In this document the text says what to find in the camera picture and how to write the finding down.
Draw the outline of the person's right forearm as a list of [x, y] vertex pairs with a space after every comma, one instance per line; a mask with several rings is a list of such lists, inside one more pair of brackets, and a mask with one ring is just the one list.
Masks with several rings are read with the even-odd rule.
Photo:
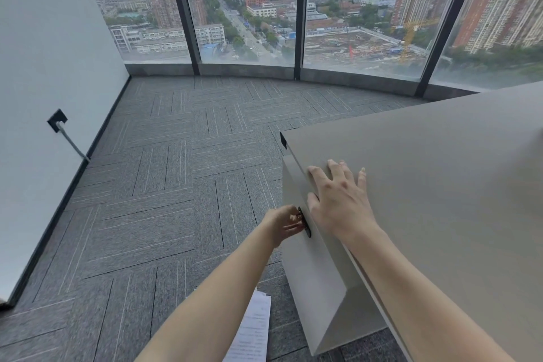
[[375, 223], [350, 223], [337, 237], [362, 265], [414, 362], [515, 362]]

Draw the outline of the beige drawer cabinet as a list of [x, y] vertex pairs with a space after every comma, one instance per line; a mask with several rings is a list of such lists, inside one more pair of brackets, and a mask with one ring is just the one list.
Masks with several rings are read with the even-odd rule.
[[307, 176], [294, 157], [282, 159], [283, 203], [301, 207], [312, 231], [281, 244], [282, 265], [309, 352], [316, 356], [387, 327], [343, 244], [311, 218]]

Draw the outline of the white printed paper sheet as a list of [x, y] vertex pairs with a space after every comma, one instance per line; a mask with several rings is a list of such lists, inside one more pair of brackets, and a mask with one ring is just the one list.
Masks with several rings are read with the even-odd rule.
[[266, 362], [271, 296], [255, 290], [223, 362]]

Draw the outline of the glass window pane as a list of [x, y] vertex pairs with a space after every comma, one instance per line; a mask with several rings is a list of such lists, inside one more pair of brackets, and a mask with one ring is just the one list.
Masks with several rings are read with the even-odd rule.
[[126, 63], [190, 63], [176, 0], [95, 0]]
[[487, 91], [543, 82], [543, 0], [465, 0], [430, 84]]
[[452, 0], [307, 0], [302, 65], [418, 81]]
[[296, 0], [187, 0], [201, 64], [295, 65]]

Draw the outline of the black wall socket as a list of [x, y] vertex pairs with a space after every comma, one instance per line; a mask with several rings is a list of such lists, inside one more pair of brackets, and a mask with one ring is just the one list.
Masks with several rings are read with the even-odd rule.
[[47, 124], [51, 126], [54, 132], [58, 133], [60, 132], [60, 128], [58, 124], [64, 125], [67, 122], [67, 120], [68, 118], [66, 117], [65, 113], [59, 108], [47, 120]]

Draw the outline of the beige desk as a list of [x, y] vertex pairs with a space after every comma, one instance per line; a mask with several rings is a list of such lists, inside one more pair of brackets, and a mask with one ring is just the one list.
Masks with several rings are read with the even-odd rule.
[[406, 258], [515, 360], [543, 362], [543, 82], [295, 128], [281, 142], [311, 191], [309, 165], [366, 168], [377, 222]]

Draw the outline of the person's left forearm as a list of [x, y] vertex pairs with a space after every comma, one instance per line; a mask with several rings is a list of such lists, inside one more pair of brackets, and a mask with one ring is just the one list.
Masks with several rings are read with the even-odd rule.
[[221, 362], [280, 235], [278, 225], [262, 221], [173, 311], [134, 362]]

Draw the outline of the person's right hand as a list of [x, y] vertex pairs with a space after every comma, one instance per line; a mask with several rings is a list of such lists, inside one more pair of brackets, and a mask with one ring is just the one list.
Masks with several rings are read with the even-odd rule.
[[341, 160], [342, 184], [335, 186], [323, 169], [309, 166], [308, 172], [316, 185], [320, 200], [319, 214], [311, 214], [315, 223], [334, 235], [344, 245], [352, 247], [362, 240], [372, 240], [383, 234], [372, 212], [368, 191], [357, 187], [357, 179], [346, 162]]

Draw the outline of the dark window frame post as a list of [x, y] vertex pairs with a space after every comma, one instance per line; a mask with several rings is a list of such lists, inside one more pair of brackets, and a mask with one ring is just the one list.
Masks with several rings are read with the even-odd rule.
[[431, 76], [436, 69], [464, 2], [465, 0], [451, 0], [448, 8], [444, 11], [435, 42], [432, 46], [422, 76], [417, 85], [417, 89], [414, 94], [415, 98], [424, 97], [425, 91], [430, 83]]
[[296, 29], [294, 54], [294, 80], [301, 80], [303, 50], [306, 36], [307, 0], [296, 0]]
[[182, 27], [185, 34], [188, 53], [192, 63], [192, 69], [195, 76], [200, 76], [201, 55], [197, 37], [195, 34], [194, 23], [191, 16], [188, 0], [176, 0], [178, 6]]

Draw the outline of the person's left hand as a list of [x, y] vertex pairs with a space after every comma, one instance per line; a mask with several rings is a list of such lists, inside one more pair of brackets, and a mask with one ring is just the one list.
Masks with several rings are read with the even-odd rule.
[[278, 248], [281, 243], [291, 236], [297, 234], [287, 234], [287, 224], [289, 213], [295, 210], [295, 205], [284, 205], [279, 208], [270, 209], [265, 214], [257, 230], [266, 244], [272, 248]]

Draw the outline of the black drawer handle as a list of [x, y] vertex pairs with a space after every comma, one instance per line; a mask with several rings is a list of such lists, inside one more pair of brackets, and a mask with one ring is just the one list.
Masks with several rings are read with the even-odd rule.
[[301, 207], [298, 207], [297, 209], [298, 209], [298, 214], [297, 214], [298, 219], [303, 224], [303, 227], [304, 227], [304, 230], [305, 230], [305, 233], [306, 233], [307, 237], [311, 238], [312, 237], [312, 231], [311, 231], [311, 229], [309, 227], [309, 224], [308, 224], [307, 220], [305, 219], [303, 211], [302, 211]]

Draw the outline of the grey window ledge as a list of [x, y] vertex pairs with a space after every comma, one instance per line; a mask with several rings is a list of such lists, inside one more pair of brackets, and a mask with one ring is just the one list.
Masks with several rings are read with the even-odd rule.
[[299, 80], [309, 83], [333, 84], [345, 87], [381, 91], [395, 95], [440, 101], [479, 93], [475, 88], [450, 87], [428, 84], [425, 87], [417, 80], [357, 74], [330, 70], [290, 68], [275, 65], [227, 64], [227, 63], [168, 63], [168, 62], [125, 62], [131, 76], [220, 76], [275, 78]]

